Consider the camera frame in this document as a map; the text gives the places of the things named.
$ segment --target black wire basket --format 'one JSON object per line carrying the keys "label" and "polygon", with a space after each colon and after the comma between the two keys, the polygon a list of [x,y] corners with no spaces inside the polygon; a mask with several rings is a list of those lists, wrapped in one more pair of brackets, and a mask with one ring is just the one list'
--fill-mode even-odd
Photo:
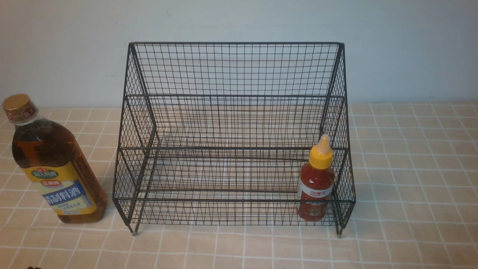
{"label": "black wire basket", "polygon": [[[296,213],[322,134],[325,217]],[[355,205],[342,43],[130,43],[113,202],[139,224],[335,225]]]}

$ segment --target metal wire rack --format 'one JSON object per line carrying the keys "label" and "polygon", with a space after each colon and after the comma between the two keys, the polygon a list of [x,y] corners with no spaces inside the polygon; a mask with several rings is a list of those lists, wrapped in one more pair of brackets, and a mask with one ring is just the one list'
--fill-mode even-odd
{"label": "metal wire rack", "polygon": [[[341,235],[356,202],[347,109],[342,43],[130,43],[113,202],[134,235],[140,223]],[[296,188],[322,134],[336,182],[311,223]]]}

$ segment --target bottle cap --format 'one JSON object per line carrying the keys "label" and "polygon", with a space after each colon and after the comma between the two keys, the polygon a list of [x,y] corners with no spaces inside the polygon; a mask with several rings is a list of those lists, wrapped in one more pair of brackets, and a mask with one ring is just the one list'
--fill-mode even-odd
{"label": "bottle cap", "polygon": [[322,135],[319,143],[310,150],[309,163],[316,169],[327,169],[332,165],[333,151],[329,140],[328,135]]}
{"label": "bottle cap", "polygon": [[38,108],[26,94],[15,94],[2,103],[2,108],[6,112],[8,119],[12,123],[23,123],[38,114]]}

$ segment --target plastic bottle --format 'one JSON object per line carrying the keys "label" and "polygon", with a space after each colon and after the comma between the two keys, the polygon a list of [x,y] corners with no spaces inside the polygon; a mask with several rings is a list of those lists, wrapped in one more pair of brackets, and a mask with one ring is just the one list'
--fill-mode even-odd
{"label": "plastic bottle", "polygon": [[300,170],[297,199],[310,202],[299,202],[296,210],[306,221],[320,221],[327,213],[328,203],[320,201],[330,199],[335,180],[335,173],[331,168],[333,151],[329,140],[326,134],[320,137],[319,144],[310,151],[309,162]]}
{"label": "plastic bottle", "polygon": [[41,117],[28,95],[8,97],[2,104],[15,124],[15,162],[64,223],[97,222],[107,197],[81,152],[75,136]]}

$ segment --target red sauce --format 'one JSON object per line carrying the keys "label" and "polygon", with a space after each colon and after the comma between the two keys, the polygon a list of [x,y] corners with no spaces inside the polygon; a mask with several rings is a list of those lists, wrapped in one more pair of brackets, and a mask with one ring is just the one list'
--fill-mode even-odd
{"label": "red sauce", "polygon": [[299,183],[300,199],[314,202],[301,202],[297,208],[297,214],[306,221],[320,221],[327,213],[328,203],[316,201],[330,199],[335,173],[330,167],[316,169],[307,162],[300,170],[300,180],[305,185],[304,188]]}

